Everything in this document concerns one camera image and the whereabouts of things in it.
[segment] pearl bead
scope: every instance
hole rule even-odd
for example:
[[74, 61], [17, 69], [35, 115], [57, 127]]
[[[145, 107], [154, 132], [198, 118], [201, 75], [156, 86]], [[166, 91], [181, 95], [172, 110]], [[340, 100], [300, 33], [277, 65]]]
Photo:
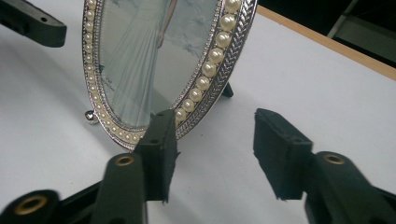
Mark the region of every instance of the pearl bead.
[[220, 19], [220, 28], [223, 31], [231, 31], [236, 25], [236, 19], [233, 14], [227, 14]]
[[194, 102], [190, 99], [187, 99], [183, 102], [181, 107], [187, 112], [192, 112], [194, 110]]
[[202, 73], [206, 77], [213, 77], [216, 74], [216, 65], [212, 62], [206, 62], [202, 65]]
[[92, 45], [89, 45], [89, 44], [85, 45], [85, 46], [84, 46], [84, 50], [85, 50], [87, 53], [92, 53]]
[[89, 9], [95, 9], [95, 7], [96, 7], [96, 1], [95, 0], [88, 1], [88, 8]]
[[85, 69], [87, 72], [91, 72], [93, 71], [93, 65], [91, 63], [87, 63], [87, 65], [85, 65]]
[[220, 32], [216, 35], [216, 44], [220, 48], [227, 48], [230, 45], [231, 36], [227, 32]]
[[93, 21], [93, 19], [95, 18], [95, 13], [91, 10], [87, 11], [86, 14], [87, 20], [88, 21]]
[[132, 142], [133, 143], [137, 143], [138, 141], [139, 141], [139, 136], [137, 136], [137, 135], [134, 135], [133, 137], [132, 137]]
[[221, 49], [215, 48], [209, 51], [209, 60], [213, 63], [220, 63], [224, 59], [224, 54]]
[[235, 13], [242, 5], [241, 0], [226, 0], [225, 10], [229, 13]]
[[93, 57], [92, 57], [92, 55], [91, 55], [91, 54], [86, 54], [86, 55], [85, 55], [85, 61], [86, 61], [87, 63], [92, 63], [92, 62], [93, 62]]
[[207, 77], [199, 77], [196, 84], [199, 90], [206, 91], [207, 89], [209, 89], [210, 81]]
[[196, 88], [190, 91], [189, 96], [194, 102], [199, 102], [202, 100], [202, 92]]
[[187, 113], [183, 109], [179, 108], [176, 110], [175, 117], [177, 121], [183, 121], [186, 119]]
[[85, 29], [87, 29], [88, 32], [92, 32], [92, 30], [93, 30], [93, 22], [91, 22], [91, 21], [85, 22], [84, 27], [85, 27]]
[[91, 43], [92, 42], [92, 33], [87, 33], [84, 35], [84, 40], [87, 43]]

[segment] mirror stand leg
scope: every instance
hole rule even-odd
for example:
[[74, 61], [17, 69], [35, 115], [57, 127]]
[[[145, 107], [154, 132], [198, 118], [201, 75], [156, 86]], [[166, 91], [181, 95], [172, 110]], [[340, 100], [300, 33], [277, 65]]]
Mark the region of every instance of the mirror stand leg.
[[227, 83], [227, 86], [225, 86], [224, 91], [221, 95], [228, 98], [233, 97], [233, 89], [231, 89], [230, 82]]
[[99, 119], [96, 117], [96, 114], [93, 110], [88, 110], [84, 115], [89, 124], [96, 124], [99, 122]]

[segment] pearl-studded frame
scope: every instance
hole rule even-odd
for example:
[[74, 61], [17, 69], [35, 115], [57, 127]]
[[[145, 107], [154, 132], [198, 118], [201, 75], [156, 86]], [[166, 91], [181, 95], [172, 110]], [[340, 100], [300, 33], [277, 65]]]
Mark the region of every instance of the pearl-studded frame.
[[[122, 124], [106, 101], [100, 77], [100, 29], [104, 2], [85, 0], [82, 28], [84, 74], [94, 115], [109, 136], [133, 150], [146, 128]], [[201, 59], [179, 97], [176, 112], [177, 139], [205, 116], [224, 90], [253, 22], [257, 0], [218, 0], [213, 23]]]

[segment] silver ball foot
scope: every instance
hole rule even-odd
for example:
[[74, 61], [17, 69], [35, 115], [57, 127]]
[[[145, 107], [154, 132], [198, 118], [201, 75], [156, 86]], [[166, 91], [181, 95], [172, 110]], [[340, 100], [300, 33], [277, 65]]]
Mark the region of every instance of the silver ball foot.
[[89, 124], [97, 124], [99, 119], [96, 117], [95, 112], [93, 110], [89, 110], [85, 112], [85, 119]]

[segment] wooden table edge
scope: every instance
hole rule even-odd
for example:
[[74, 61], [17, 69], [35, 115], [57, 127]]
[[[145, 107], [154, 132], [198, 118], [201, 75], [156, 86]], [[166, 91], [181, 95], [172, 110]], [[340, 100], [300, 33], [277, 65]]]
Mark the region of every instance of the wooden table edge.
[[337, 53], [340, 53], [348, 57], [349, 59], [357, 63], [360, 63], [385, 77], [388, 77], [396, 81], [396, 68], [394, 67], [391, 67], [385, 63], [381, 63], [380, 61], [372, 57], [369, 57], [363, 53], [360, 53], [354, 49], [342, 45], [330, 39], [329, 37], [325, 35], [321, 35], [313, 30], [310, 30], [295, 21], [292, 21], [286, 17], [283, 17], [275, 13], [274, 11], [269, 10], [268, 8], [257, 6], [257, 13], [285, 27], [288, 27], [289, 29], [291, 29], [294, 32], [297, 32], [300, 35], [308, 37], [311, 40], [319, 43], [320, 45], [328, 49], [331, 49]]

